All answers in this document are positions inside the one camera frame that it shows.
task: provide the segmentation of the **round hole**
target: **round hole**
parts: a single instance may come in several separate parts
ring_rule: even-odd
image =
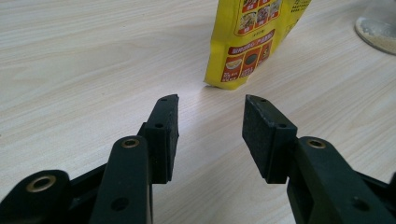
[[[362,212],[367,212],[370,210],[370,206],[364,200],[356,196],[352,198],[352,205]]]
[[[28,192],[37,193],[49,189],[56,181],[54,175],[43,175],[34,179],[26,186]]]
[[[123,147],[136,147],[137,145],[139,145],[139,140],[137,139],[126,139],[122,142],[121,144]]]
[[[308,145],[311,147],[315,147],[315,148],[325,148],[326,144],[324,144],[322,141],[319,141],[317,139],[309,139],[307,141]]]
[[[111,209],[113,211],[119,212],[124,210],[129,204],[129,200],[127,198],[118,198],[111,203]]]

